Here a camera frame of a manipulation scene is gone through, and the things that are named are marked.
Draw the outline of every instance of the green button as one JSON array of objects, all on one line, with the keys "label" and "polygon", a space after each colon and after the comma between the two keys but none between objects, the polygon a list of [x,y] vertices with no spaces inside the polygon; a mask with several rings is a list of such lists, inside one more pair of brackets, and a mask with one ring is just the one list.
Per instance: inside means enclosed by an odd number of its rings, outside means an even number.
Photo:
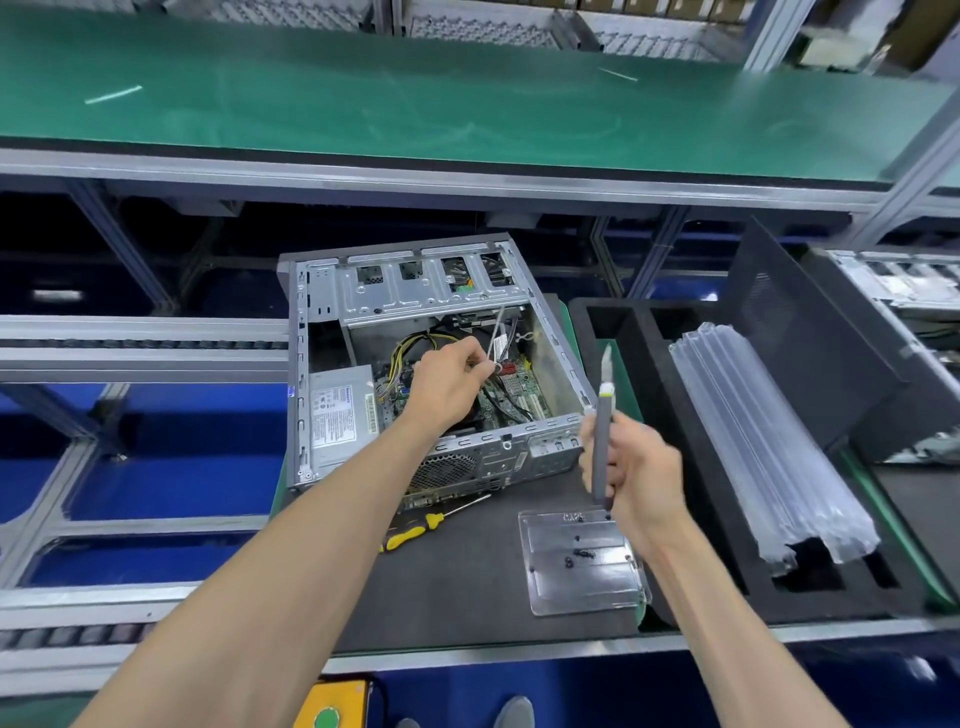
[{"label": "green button", "polygon": [[313,728],[338,728],[340,725],[340,714],[335,708],[324,708],[317,713],[313,721]]}]

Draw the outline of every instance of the person's right arm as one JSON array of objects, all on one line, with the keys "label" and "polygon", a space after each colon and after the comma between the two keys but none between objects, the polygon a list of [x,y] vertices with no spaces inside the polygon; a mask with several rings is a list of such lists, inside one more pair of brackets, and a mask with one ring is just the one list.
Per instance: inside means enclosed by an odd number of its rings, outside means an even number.
[{"label": "person's right arm", "polygon": [[[581,435],[589,491],[592,418]],[[726,728],[848,725],[750,608],[690,517],[680,453],[653,428],[617,412],[608,462],[613,517],[657,577],[720,723]]]}]

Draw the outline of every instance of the hand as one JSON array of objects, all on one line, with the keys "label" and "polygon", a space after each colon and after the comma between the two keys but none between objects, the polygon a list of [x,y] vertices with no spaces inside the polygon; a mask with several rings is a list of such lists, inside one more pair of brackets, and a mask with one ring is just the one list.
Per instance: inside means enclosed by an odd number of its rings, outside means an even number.
[{"label": "hand", "polygon": [[473,336],[427,352],[414,364],[410,399],[402,417],[436,429],[440,437],[467,416],[491,374],[493,362]]},{"label": "hand", "polygon": [[[584,444],[580,467],[588,492],[595,421],[595,416],[588,415],[580,429]],[[690,521],[680,452],[664,443],[652,427],[614,412],[607,462],[607,495],[614,496],[613,517],[640,555],[647,558],[658,540]]]}]

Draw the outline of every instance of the gray knife handle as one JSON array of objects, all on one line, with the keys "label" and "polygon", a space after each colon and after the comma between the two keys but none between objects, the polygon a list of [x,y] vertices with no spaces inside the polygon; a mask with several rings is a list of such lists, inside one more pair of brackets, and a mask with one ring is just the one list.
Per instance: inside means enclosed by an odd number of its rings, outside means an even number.
[{"label": "gray knife handle", "polygon": [[607,458],[610,450],[610,423],[613,419],[613,397],[597,398],[597,419],[593,426],[593,471],[590,492],[593,502],[606,510],[613,508],[613,498],[607,497]]}]

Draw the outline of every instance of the shoe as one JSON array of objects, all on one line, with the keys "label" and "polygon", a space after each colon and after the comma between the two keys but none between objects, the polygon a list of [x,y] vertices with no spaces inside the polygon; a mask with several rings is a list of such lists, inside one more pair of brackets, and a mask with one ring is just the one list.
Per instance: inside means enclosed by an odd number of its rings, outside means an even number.
[{"label": "shoe", "polygon": [[534,728],[534,705],[523,695],[512,697],[493,722],[493,728]]}]

